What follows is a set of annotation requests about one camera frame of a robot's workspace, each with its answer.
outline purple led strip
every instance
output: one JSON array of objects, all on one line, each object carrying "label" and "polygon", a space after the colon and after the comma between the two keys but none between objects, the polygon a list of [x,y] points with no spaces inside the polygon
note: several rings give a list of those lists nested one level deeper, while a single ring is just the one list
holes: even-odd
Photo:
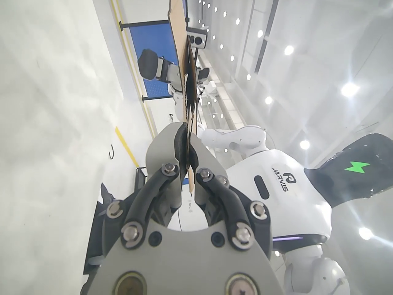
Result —
[{"label": "purple led strip", "polygon": [[273,238],[273,241],[289,241],[289,240],[303,240],[303,236],[288,236],[288,237],[278,237]]}]

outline ceiling light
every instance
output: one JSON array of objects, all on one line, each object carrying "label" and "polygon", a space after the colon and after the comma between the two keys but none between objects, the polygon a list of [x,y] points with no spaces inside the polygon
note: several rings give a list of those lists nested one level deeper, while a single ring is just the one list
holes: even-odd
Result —
[{"label": "ceiling light", "polygon": [[301,142],[300,142],[300,147],[301,147],[302,149],[308,149],[308,148],[310,147],[310,142],[307,141],[307,140],[301,141]]},{"label": "ceiling light", "polygon": [[265,104],[271,104],[272,102],[273,102],[273,99],[270,96],[266,97]]},{"label": "ceiling light", "polygon": [[294,52],[294,48],[291,45],[288,45],[287,47],[285,47],[284,49],[284,54],[285,55],[291,55]]},{"label": "ceiling light", "polygon": [[353,97],[359,90],[359,86],[352,82],[347,83],[341,88],[341,93],[345,97]]},{"label": "ceiling light", "polygon": [[365,240],[370,240],[374,236],[371,230],[366,227],[359,228],[359,235]]}]

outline black hook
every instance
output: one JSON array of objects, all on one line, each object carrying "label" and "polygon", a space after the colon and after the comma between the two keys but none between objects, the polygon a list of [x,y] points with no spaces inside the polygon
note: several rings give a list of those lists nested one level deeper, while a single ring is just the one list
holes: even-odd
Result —
[{"label": "black hook", "polygon": [[113,145],[111,144],[111,148],[112,148],[112,157],[111,157],[111,152],[109,151],[109,158],[112,160],[113,157],[115,156],[115,151],[113,150]]}]

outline wall-mounted camera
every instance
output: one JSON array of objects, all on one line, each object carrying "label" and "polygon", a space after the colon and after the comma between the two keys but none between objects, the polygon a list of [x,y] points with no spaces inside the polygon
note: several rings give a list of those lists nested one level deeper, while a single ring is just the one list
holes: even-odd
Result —
[{"label": "wall-mounted camera", "polygon": [[190,38],[191,47],[205,49],[208,39],[208,32],[198,28],[187,28],[187,35]]}]

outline yellow floor line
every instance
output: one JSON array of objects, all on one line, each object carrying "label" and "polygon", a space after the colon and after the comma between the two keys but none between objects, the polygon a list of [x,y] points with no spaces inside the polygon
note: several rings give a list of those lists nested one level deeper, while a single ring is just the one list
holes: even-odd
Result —
[{"label": "yellow floor line", "polygon": [[[118,17],[117,12],[116,12],[116,7],[115,7],[114,0],[111,0],[111,3],[112,3],[112,9],[113,9],[113,12],[115,14],[117,23],[119,23],[119,21],[123,22],[122,12],[120,11],[120,5],[119,5],[118,0],[116,0],[116,4],[117,4],[117,7],[118,7],[117,9],[118,9],[119,14],[120,14],[120,19]],[[134,61],[134,58],[133,58],[132,53],[131,53],[131,47],[130,47],[130,43],[129,43],[127,34],[126,33],[122,33],[122,31],[120,30],[120,26],[117,26],[117,27],[118,27],[118,29],[120,31],[120,36],[122,38],[122,44],[123,44],[123,47],[124,47],[124,50],[125,50],[125,53],[126,53],[126,58],[127,58],[128,62],[129,62],[129,66],[130,66],[130,69],[132,71],[132,78],[134,80],[136,89],[138,90],[139,96],[142,97],[143,96],[143,92],[142,92],[142,88],[140,87],[140,82],[138,80],[138,74],[136,73],[136,70],[135,70],[135,61]],[[150,118],[150,115],[149,115],[149,113],[147,111],[147,107],[143,103],[142,99],[139,99],[139,101],[140,101],[140,104],[142,106],[143,113],[145,114],[145,118],[146,118],[147,124],[149,126],[149,130],[150,130],[150,134],[151,134],[152,138],[154,139],[156,134],[155,134],[154,129],[153,129],[153,121]]]},{"label": "yellow floor line", "polygon": [[127,151],[128,155],[130,156],[131,160],[135,164],[136,167],[139,167],[139,164],[137,160],[135,159],[135,156],[131,152],[130,148],[127,145],[127,142],[125,141],[124,137],[122,136],[122,133],[119,131],[119,129],[116,127],[115,129],[116,135],[118,136],[120,142],[122,142],[122,145],[124,146],[124,149]]}]

